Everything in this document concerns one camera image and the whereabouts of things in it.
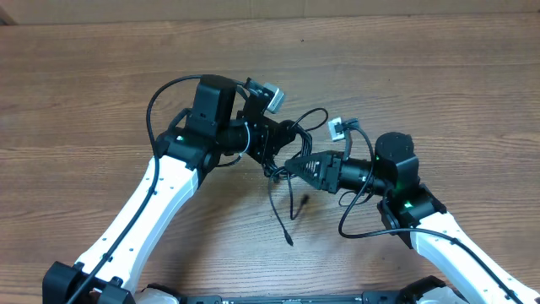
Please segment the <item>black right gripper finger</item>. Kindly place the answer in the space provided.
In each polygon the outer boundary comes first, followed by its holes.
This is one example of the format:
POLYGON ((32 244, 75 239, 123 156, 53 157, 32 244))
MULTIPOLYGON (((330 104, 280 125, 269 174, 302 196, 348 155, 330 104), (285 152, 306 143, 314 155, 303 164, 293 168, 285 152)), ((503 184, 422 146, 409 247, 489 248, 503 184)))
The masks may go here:
POLYGON ((314 189, 322 190, 324 175, 320 171, 300 171, 296 173, 296 176, 301 178, 304 182, 311 185, 314 189))
POLYGON ((296 175, 300 171, 320 171, 329 165, 331 156, 328 153, 321 152, 312 155, 293 158, 285 161, 287 171, 296 175))

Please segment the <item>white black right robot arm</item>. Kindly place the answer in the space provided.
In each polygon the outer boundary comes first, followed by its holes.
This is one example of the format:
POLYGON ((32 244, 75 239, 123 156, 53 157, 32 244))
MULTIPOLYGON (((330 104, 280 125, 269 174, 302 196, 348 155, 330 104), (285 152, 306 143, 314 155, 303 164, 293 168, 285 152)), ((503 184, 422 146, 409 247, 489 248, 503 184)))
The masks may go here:
POLYGON ((420 181, 411 136, 384 133, 369 160, 328 150, 288 160, 288 171, 317 190, 340 189, 381 197, 377 208, 383 234, 397 235, 430 261, 453 290, 434 279, 401 295, 403 302, 537 303, 539 293, 517 280, 486 254, 459 226, 447 207, 420 181))

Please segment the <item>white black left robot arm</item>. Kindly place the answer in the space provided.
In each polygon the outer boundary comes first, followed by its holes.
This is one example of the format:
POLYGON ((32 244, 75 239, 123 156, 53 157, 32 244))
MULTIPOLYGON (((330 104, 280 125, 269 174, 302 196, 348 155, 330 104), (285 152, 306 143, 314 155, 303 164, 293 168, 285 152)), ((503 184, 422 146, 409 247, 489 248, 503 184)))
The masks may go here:
POLYGON ((141 182, 100 239, 74 265, 55 262, 42 281, 44 303, 133 303, 151 252, 180 208, 222 155, 249 155, 262 163, 289 143, 285 122, 266 117, 283 104, 272 84, 204 74, 193 105, 159 136, 141 182))

